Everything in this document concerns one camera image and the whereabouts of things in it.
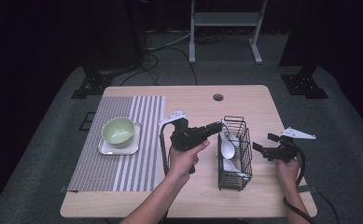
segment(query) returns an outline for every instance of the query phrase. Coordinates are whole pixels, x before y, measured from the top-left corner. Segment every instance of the bowl on plate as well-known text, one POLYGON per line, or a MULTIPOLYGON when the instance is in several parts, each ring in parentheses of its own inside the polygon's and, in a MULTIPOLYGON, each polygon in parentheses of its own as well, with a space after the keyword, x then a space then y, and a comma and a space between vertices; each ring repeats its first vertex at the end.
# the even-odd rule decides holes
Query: bowl on plate
POLYGON ((133 140, 134 123, 123 117, 111 119, 103 126, 102 137, 114 147, 126 147, 133 140))

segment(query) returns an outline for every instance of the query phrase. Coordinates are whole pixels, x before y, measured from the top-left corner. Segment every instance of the wooden table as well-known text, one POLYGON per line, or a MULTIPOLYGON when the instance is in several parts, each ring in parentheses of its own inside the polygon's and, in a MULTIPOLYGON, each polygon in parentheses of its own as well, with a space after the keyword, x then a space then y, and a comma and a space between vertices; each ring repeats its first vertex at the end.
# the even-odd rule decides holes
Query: wooden table
MULTIPOLYGON (((250 140, 265 147, 277 147, 268 133, 280 134, 285 128, 269 90, 265 86, 160 86, 109 87, 104 96, 164 95, 165 115, 176 109, 187 113, 189 127, 201 127, 220 121, 224 116, 244 117, 250 140), (224 99, 215 101, 221 94, 224 99)), ((173 125, 164 136, 169 147, 173 125)), ((275 164, 253 150, 253 178, 245 189, 219 190, 217 186, 216 135, 211 145, 199 154, 196 173, 191 175, 170 208, 168 217, 285 217, 283 193, 275 164)), ((149 194, 148 191, 68 191, 61 214, 64 217, 126 217, 149 194)), ((311 216, 317 213, 310 192, 300 194, 311 216)))

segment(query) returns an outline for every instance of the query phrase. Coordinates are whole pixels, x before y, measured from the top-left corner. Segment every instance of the black wire basket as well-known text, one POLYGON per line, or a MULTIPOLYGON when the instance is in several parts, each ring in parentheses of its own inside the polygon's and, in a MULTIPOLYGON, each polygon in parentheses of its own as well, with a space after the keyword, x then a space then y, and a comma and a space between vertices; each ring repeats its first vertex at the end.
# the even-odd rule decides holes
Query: black wire basket
POLYGON ((222 131, 226 138, 234 145, 235 153, 231 159, 225 159, 221 153, 222 139, 218 135, 218 187, 219 189, 242 190, 253 177, 251 169, 251 144, 248 128, 243 117, 226 116, 227 123, 222 131), (231 140, 230 135, 237 137, 231 140))

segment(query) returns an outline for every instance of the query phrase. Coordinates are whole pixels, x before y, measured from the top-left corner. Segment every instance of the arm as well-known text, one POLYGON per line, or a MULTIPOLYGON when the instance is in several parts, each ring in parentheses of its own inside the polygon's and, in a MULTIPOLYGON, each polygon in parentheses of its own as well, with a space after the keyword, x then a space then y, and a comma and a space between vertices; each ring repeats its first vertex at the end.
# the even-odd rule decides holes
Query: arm
MULTIPOLYGON (((283 193, 286 196, 286 200, 293 206, 300 209, 305 214, 309 215, 306 207, 303 204, 300 194, 298 193, 296 179, 298 177, 298 171, 300 165, 296 160, 291 160, 289 163, 283 161, 276 162, 277 177, 280 181, 280 185, 283 189, 283 193)), ((286 209, 286 216, 288 217, 289 224, 304 224, 309 223, 304 217, 292 211, 290 208, 286 209)))
POLYGON ((170 152, 170 169, 149 196, 120 223, 155 223, 161 221, 175 197, 189 180, 189 169, 198 161, 198 152, 210 143, 205 141, 188 151, 170 152))

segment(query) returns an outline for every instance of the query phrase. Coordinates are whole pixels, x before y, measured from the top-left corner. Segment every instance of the white plastic spoon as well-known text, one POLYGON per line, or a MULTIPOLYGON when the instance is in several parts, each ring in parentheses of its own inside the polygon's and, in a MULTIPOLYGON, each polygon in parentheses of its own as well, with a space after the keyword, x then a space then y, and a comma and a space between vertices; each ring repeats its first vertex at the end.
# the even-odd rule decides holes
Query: white plastic spoon
POLYGON ((244 180, 248 180, 249 177, 245 173, 242 173, 240 170, 238 170, 234 165, 233 162, 231 162, 228 159, 223 158, 224 161, 224 170, 228 172, 235 172, 237 175, 241 176, 244 180))
POLYGON ((234 135, 233 133, 230 132, 230 127, 228 126, 227 121, 225 121, 224 119, 222 120, 222 123, 225 125, 225 127, 228 129, 228 133, 229 133, 229 137, 230 137, 230 142, 235 146, 238 147, 240 145, 239 143, 239 138, 234 135))
POLYGON ((222 156, 226 159, 230 159, 234 156, 234 146, 230 141, 225 137, 224 132, 219 132, 219 136, 221 136, 221 153, 222 156))

